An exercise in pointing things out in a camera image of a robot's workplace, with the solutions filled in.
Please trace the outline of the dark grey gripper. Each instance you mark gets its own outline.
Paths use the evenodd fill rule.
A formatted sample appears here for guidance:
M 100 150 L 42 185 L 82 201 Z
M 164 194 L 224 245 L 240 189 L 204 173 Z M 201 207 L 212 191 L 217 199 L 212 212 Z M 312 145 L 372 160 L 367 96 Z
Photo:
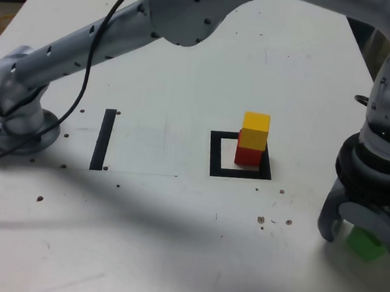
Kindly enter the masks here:
M 344 220 L 376 236 L 390 254 L 390 193 L 350 188 L 335 181 L 317 221 L 321 237 L 334 242 Z

